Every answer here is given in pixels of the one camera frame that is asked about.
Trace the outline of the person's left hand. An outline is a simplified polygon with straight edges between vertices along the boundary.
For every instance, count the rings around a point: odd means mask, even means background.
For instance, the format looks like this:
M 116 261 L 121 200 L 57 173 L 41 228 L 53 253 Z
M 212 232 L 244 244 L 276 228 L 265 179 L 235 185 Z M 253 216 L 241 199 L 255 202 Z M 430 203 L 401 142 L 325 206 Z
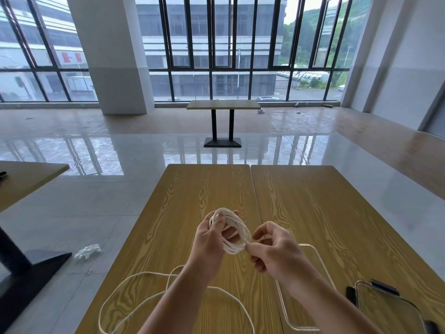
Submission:
M 206 285 L 218 274 L 225 253 L 221 233 L 224 226 L 227 226 L 226 215 L 220 212 L 209 226 L 209 220 L 214 213 L 208 213 L 198 225 L 191 253 L 184 268 Z

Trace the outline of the clear plastic tray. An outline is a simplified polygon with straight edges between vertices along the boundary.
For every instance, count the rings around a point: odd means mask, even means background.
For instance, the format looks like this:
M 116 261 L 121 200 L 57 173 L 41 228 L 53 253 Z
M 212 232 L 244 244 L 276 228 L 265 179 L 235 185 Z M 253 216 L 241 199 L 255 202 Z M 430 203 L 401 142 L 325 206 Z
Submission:
M 300 244 L 302 252 L 314 268 L 336 289 L 335 283 L 319 253 L 311 244 Z M 292 298 L 287 289 L 279 281 L 275 281 L 280 301 L 280 317 L 284 334 L 321 334 L 314 320 L 303 306 Z

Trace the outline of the clear container with black clips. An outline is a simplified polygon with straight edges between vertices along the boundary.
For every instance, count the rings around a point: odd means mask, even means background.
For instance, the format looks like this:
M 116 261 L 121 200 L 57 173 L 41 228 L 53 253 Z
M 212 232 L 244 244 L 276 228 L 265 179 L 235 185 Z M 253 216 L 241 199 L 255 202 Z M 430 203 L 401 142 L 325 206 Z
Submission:
M 385 334 L 442 334 L 436 322 L 383 282 L 357 281 L 346 287 L 345 296 Z

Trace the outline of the white crumpled glove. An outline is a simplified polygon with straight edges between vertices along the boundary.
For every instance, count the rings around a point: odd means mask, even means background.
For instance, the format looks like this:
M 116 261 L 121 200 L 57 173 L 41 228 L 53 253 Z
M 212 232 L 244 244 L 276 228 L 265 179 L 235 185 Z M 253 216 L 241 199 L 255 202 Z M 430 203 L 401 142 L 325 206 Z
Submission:
M 99 244 L 93 244 L 80 249 L 75 255 L 76 260 L 88 260 L 93 254 L 101 253 L 102 249 Z

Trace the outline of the black window frame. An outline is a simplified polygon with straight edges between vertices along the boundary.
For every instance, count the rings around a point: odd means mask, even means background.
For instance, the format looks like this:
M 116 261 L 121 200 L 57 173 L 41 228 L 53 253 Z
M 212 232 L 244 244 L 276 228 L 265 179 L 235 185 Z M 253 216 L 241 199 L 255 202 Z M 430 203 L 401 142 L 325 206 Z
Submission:
M 135 0 L 155 102 L 339 102 L 356 0 Z M 0 104 L 97 102 L 67 0 L 0 0 Z

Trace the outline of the person's right hand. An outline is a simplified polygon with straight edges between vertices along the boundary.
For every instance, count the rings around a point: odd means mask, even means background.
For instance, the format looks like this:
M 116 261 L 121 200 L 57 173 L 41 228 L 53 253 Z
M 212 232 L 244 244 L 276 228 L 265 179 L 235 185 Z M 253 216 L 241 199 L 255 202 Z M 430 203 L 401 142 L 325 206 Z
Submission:
M 269 258 L 251 256 L 255 268 L 260 272 L 268 272 L 288 289 L 303 286 L 317 275 L 297 241 L 280 225 L 272 221 L 265 222 L 254 232 L 253 240 L 270 241 Z

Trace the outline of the person's left forearm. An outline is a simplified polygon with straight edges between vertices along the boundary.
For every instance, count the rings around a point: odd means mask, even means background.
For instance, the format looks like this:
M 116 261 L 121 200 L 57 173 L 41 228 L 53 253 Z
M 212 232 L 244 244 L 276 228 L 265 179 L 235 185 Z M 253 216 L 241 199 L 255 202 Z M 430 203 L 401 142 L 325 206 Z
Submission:
M 210 264 L 186 264 L 137 334 L 192 334 L 204 292 L 218 271 Z

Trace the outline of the wooden table with black legs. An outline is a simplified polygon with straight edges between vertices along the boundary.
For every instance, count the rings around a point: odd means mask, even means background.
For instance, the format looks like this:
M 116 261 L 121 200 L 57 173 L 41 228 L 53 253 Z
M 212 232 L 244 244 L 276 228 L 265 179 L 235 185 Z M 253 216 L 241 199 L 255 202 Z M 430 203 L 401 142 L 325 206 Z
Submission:
M 206 138 L 205 148 L 241 148 L 241 139 L 234 138 L 235 110 L 261 110 L 256 100 L 192 100 L 187 110 L 210 110 L 212 121 L 212 137 Z M 219 139 L 217 136 L 216 111 L 229 111 L 229 137 Z

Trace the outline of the person's right forearm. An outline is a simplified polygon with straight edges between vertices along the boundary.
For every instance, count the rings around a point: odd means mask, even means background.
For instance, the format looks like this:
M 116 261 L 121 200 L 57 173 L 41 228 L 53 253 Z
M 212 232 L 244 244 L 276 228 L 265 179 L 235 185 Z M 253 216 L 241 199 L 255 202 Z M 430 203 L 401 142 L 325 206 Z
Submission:
M 285 270 L 275 274 L 275 279 L 306 309 L 323 334 L 383 334 L 314 268 Z

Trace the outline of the wooden table with black base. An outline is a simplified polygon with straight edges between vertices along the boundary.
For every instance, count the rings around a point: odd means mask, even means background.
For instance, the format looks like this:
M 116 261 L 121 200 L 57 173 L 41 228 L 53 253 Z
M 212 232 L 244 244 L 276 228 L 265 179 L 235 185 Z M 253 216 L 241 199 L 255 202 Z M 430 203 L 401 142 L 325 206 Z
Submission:
M 69 169 L 67 164 L 0 161 L 0 213 Z M 0 227 L 0 264 L 8 271 L 0 281 L 0 334 L 71 257 L 71 252 L 22 252 Z

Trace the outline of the white square pillar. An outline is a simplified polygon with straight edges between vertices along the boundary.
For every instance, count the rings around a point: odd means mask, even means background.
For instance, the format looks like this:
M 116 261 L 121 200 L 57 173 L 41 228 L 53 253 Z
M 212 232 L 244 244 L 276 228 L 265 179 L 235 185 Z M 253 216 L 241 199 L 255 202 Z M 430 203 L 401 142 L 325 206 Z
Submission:
M 135 0 L 67 0 L 104 115 L 147 114 L 154 95 Z

